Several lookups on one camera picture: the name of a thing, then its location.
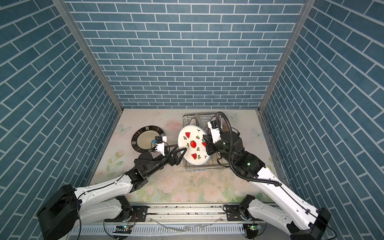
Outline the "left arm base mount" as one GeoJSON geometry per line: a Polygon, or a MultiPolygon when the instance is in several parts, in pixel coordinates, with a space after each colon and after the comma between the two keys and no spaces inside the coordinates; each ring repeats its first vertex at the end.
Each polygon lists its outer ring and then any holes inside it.
{"type": "Polygon", "coordinates": [[[123,209],[114,219],[107,218],[106,222],[145,222],[148,206],[132,206],[130,209],[123,209]]]}

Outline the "black rimmed mosaic plate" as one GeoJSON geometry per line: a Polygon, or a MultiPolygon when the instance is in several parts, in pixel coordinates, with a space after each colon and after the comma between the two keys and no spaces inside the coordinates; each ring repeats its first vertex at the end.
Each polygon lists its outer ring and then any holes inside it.
{"type": "Polygon", "coordinates": [[[145,126],[137,130],[131,140],[133,149],[138,153],[151,153],[155,151],[156,137],[164,136],[164,131],[157,126],[145,126]]]}

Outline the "white watermelon plate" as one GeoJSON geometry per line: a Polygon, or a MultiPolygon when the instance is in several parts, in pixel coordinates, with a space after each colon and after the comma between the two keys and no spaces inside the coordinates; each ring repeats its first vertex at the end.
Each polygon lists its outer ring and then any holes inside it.
{"type": "Polygon", "coordinates": [[[201,166],[211,158],[207,153],[207,143],[203,139],[203,135],[206,135],[203,129],[195,125],[188,125],[182,128],[178,136],[179,148],[186,148],[184,159],[195,166],[201,166]]]}

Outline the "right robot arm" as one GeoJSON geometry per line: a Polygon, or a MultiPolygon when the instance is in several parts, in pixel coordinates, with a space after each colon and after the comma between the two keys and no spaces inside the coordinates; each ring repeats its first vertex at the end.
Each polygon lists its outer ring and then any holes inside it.
{"type": "Polygon", "coordinates": [[[250,182],[268,195],[277,208],[247,195],[239,204],[246,220],[261,219],[290,236],[292,240],[320,240],[329,228],[331,213],[309,204],[282,181],[256,155],[245,150],[242,139],[230,132],[219,137],[203,135],[209,155],[219,153],[240,179],[250,182]]]}

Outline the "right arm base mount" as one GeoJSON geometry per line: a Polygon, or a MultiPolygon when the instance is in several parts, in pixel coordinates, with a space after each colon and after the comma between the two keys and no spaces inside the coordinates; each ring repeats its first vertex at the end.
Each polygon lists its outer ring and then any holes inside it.
{"type": "Polygon", "coordinates": [[[222,209],[226,214],[227,221],[229,222],[239,222],[239,221],[248,221],[248,222],[259,222],[261,219],[254,218],[248,212],[245,207],[240,205],[222,205],[222,209]]]}

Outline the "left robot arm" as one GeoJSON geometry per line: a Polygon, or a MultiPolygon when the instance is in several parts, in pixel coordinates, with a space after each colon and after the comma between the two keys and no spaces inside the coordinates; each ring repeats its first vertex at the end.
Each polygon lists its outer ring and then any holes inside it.
{"type": "Polygon", "coordinates": [[[73,228],[99,220],[128,220],[133,209],[126,195],[142,188],[151,175],[166,165],[179,165],[186,151],[177,145],[166,146],[157,157],[140,154],[132,169],[112,180],[87,187],[60,187],[37,212],[43,238],[58,240],[73,228]]]}

